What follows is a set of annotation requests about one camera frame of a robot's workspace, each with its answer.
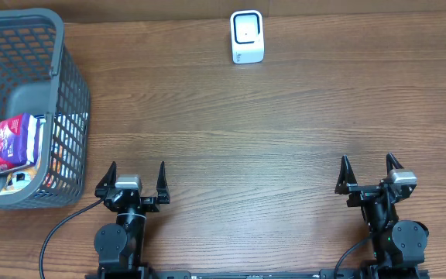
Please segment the grey plastic shopping basket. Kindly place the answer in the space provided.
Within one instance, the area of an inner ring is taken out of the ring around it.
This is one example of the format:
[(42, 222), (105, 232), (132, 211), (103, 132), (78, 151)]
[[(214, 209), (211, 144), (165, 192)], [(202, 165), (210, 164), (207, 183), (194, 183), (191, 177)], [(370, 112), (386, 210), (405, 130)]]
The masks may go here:
[[(43, 159), (0, 209), (63, 207), (84, 189), (90, 91), (64, 43), (63, 20), (49, 9), (0, 11), (0, 121), (27, 112), (43, 120)], [(0, 174), (0, 191), (6, 177)]]

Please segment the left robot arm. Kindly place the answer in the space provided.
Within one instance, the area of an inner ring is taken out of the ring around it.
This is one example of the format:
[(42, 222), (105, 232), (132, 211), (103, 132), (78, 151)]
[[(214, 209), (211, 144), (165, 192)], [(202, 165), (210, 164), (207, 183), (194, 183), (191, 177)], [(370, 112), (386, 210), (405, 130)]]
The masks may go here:
[(116, 214), (114, 223), (102, 226), (94, 237), (98, 254), (98, 278), (156, 278), (148, 263), (142, 262), (146, 215), (170, 203), (165, 163), (160, 164), (156, 195), (143, 196), (138, 174), (117, 175), (111, 164), (95, 188), (94, 195)]

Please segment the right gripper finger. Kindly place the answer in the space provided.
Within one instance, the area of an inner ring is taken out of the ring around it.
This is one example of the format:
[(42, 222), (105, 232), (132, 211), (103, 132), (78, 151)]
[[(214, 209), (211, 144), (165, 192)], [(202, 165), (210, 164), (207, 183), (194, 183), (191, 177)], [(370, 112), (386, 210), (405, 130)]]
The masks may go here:
[(341, 158), (341, 168), (335, 186), (335, 194), (349, 194), (351, 187), (357, 187), (354, 171), (346, 155)]
[(393, 170), (403, 169), (403, 165), (396, 159), (393, 153), (386, 155), (386, 173), (389, 174)]

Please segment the white barcode scanner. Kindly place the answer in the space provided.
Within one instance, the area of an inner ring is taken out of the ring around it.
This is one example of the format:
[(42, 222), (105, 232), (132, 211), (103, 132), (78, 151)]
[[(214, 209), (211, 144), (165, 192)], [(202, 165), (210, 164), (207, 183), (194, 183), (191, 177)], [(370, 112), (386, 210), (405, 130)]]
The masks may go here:
[(263, 60), (264, 26), (259, 11), (234, 12), (230, 18), (230, 32), (234, 64), (254, 64)]

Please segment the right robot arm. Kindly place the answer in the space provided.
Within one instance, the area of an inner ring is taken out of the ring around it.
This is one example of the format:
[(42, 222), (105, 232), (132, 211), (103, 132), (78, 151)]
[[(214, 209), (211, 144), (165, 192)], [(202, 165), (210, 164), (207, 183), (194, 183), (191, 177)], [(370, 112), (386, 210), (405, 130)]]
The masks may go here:
[[(348, 207), (359, 207), (369, 235), (345, 251), (337, 261), (332, 277), (346, 278), (428, 278), (418, 266), (425, 260), (429, 229), (422, 223), (401, 220), (396, 203), (409, 198), (417, 186), (415, 173), (403, 167), (392, 153), (386, 155), (386, 177), (378, 184), (361, 186), (347, 156), (341, 167), (334, 192), (347, 195)], [(352, 272), (341, 270), (348, 255), (371, 243), (373, 260), (361, 263)]]

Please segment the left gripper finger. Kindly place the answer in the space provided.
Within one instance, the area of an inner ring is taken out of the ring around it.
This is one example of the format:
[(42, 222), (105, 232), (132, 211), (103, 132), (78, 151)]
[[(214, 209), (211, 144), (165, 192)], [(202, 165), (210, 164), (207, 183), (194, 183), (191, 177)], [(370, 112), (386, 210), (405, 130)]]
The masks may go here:
[(100, 180), (100, 182), (96, 186), (96, 190), (108, 190), (109, 188), (113, 188), (115, 186), (117, 174), (117, 164), (115, 161), (111, 162), (111, 165), (104, 175), (104, 177)]
[(166, 181), (166, 168), (165, 162), (162, 161), (160, 164), (160, 170), (158, 174), (158, 179), (156, 182), (156, 191), (158, 198), (168, 198), (169, 197), (169, 188)]

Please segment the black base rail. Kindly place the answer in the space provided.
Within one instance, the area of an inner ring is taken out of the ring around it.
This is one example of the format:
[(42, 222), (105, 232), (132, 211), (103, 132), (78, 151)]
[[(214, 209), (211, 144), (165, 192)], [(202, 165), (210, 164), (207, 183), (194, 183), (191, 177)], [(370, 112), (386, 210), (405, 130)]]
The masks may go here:
[[(291, 272), (243, 272), (243, 273), (191, 273), (185, 270), (175, 271), (153, 271), (152, 274), (143, 276), (143, 274), (135, 276), (133, 273), (122, 273), (119, 275), (99, 275), (86, 274), (84, 278), (156, 278), (156, 279), (332, 279), (334, 278), (333, 269), (321, 269), (317, 271), (309, 271), (303, 273)], [(355, 269), (344, 269), (337, 272), (339, 279), (354, 279), (354, 278), (369, 278), (361, 277), (359, 272)], [(431, 278), (427, 270), (420, 270), (419, 275), (388, 275), (380, 272), (377, 278)]]

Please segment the red purple Carefree pack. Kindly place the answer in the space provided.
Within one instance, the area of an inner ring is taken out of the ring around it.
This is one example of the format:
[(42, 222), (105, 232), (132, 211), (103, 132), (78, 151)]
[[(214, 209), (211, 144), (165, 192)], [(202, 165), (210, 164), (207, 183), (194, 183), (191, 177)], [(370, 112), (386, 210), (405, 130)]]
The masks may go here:
[(23, 113), (0, 122), (0, 174), (36, 165), (41, 120)]

